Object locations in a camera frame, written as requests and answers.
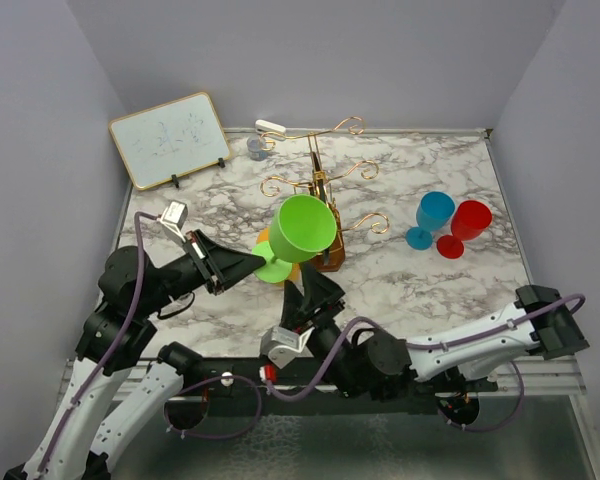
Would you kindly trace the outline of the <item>green wine glass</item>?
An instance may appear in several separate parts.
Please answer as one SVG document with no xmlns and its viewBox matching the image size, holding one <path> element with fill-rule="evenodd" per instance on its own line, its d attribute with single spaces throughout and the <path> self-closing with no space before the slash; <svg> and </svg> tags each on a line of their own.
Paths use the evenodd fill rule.
<svg viewBox="0 0 600 480">
<path fill-rule="evenodd" d="M 273 216 L 267 240 L 252 249 L 265 260 L 255 276 L 269 284 L 287 280 L 294 265 L 328 249 L 336 234 L 335 217 L 324 202 L 307 194 L 288 197 Z"/>
</svg>

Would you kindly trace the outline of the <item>blue wine glass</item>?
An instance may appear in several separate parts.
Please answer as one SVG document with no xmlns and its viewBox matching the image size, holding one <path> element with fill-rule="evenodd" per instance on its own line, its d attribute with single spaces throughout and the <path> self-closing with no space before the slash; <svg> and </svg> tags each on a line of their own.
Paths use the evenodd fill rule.
<svg viewBox="0 0 600 480">
<path fill-rule="evenodd" d="M 433 233 L 444 227 L 455 212 L 453 199 L 444 192 L 425 194 L 416 212 L 417 225 L 405 234 L 407 244 L 415 250 L 427 250 L 433 244 Z"/>
</svg>

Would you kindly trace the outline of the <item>red wine glass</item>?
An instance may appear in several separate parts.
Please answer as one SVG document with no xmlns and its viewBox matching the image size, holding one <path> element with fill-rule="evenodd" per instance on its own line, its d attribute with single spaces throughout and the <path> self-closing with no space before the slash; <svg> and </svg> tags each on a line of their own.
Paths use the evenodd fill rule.
<svg viewBox="0 0 600 480">
<path fill-rule="evenodd" d="M 465 251 L 465 243 L 479 237 L 493 220 L 491 210 L 477 200 L 462 202 L 452 220 L 451 233 L 440 237 L 437 251 L 447 259 L 458 259 Z"/>
</svg>

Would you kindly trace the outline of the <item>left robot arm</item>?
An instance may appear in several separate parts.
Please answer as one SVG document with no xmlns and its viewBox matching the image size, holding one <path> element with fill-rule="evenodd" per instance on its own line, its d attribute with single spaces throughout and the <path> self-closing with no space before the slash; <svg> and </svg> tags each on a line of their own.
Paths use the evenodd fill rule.
<svg viewBox="0 0 600 480">
<path fill-rule="evenodd" d="M 151 315 L 200 288 L 221 294 L 264 266 L 264 258 L 223 247 L 201 231 L 185 253 L 155 267 L 141 244 L 115 250 L 98 285 L 67 390 L 47 433 L 8 479 L 108 479 L 129 443 L 173 396 L 221 380 L 198 353 L 173 342 L 116 408 L 110 405 L 156 333 Z"/>
</svg>

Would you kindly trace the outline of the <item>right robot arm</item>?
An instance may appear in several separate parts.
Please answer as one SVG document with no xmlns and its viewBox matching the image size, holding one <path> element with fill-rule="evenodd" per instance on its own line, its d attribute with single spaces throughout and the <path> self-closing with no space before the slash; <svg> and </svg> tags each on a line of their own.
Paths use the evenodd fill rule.
<svg viewBox="0 0 600 480">
<path fill-rule="evenodd" d="M 399 339 L 362 316 L 339 328 L 335 318 L 344 308 L 343 289 L 308 263 L 301 278 L 301 288 L 284 287 L 281 324 L 306 335 L 321 365 L 298 393 L 285 395 L 266 384 L 269 394 L 285 402 L 303 400 L 321 381 L 347 398 L 368 394 L 380 401 L 401 397 L 438 375 L 447 389 L 461 391 L 521 356 L 550 360 L 589 346 L 574 319 L 586 301 L 581 293 L 561 296 L 549 287 L 527 285 L 517 289 L 514 302 L 464 326 Z"/>
</svg>

